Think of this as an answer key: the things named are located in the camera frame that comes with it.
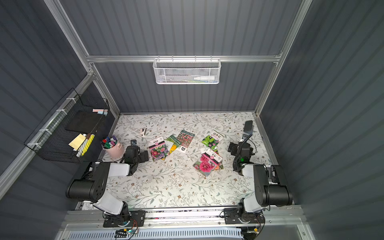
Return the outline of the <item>purple pink flower seed packet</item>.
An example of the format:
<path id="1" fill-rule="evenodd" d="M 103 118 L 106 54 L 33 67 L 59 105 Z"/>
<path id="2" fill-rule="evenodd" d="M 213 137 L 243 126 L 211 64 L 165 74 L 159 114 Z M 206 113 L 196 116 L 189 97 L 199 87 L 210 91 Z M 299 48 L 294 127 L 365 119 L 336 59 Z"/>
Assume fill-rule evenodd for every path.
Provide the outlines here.
<path id="1" fill-rule="evenodd" d="M 163 137 L 149 141 L 148 148 L 153 161 L 164 160 L 169 155 L 168 146 Z"/>

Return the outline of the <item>yellow sunflower seed packet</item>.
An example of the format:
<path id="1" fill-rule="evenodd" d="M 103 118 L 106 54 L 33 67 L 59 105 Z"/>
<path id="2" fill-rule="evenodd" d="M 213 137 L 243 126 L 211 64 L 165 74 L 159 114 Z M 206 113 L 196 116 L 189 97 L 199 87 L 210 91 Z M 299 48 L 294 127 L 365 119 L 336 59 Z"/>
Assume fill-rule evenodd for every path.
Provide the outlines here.
<path id="1" fill-rule="evenodd" d="M 172 152 L 174 152 L 178 147 L 181 146 L 181 142 L 175 135 L 171 135 L 165 139 L 165 143 L 168 149 L 167 156 L 170 156 Z"/>

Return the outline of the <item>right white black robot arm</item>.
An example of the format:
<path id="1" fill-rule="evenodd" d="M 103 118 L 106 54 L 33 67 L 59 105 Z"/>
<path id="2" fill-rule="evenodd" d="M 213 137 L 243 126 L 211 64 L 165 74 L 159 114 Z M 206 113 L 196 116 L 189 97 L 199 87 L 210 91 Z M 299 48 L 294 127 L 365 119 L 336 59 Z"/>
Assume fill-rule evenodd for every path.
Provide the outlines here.
<path id="1" fill-rule="evenodd" d="M 234 172 L 253 179 L 253 193 L 238 203 L 238 216 L 260 212 L 270 206 L 293 204 L 293 194 L 282 166 L 252 163 L 253 150 L 247 142 L 230 143 L 228 148 L 228 152 L 235 157 Z"/>

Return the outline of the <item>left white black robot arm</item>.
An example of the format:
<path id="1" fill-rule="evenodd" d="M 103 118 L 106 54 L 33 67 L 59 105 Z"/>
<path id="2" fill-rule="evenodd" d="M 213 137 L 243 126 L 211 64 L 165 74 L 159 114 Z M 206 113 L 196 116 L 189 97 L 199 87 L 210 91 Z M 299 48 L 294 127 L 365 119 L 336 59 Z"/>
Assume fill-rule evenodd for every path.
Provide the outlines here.
<path id="1" fill-rule="evenodd" d="M 148 151 L 141 151 L 137 145 L 128 146 L 121 160 L 117 162 L 83 162 L 71 179 L 66 197 L 89 201 L 94 207 L 110 216 L 131 217 L 127 203 L 118 200 L 107 190 L 107 181 L 112 177 L 129 177 L 139 164 L 149 160 Z"/>

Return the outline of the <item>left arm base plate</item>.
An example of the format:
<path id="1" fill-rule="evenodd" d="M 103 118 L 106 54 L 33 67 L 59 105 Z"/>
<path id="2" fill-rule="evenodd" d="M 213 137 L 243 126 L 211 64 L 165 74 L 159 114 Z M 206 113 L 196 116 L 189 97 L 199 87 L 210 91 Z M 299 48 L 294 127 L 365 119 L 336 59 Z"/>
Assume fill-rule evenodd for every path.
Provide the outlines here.
<path id="1" fill-rule="evenodd" d="M 110 215 L 103 213 L 104 228 L 125 228 L 125 227 L 142 227 L 144 225 L 146 211 L 137 210 L 130 211 L 129 214 L 124 215 Z"/>

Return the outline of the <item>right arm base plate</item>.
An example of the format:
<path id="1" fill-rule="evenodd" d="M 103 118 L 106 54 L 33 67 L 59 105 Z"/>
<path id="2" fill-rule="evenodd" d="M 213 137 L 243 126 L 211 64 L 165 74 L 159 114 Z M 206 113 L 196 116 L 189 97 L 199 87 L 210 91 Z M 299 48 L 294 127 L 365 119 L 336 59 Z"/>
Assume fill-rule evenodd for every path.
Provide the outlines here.
<path id="1" fill-rule="evenodd" d="M 247 213 L 240 212 L 237 208 L 225 208 L 224 220 L 227 225 L 236 224 L 261 224 L 265 223 L 265 218 L 261 212 Z"/>

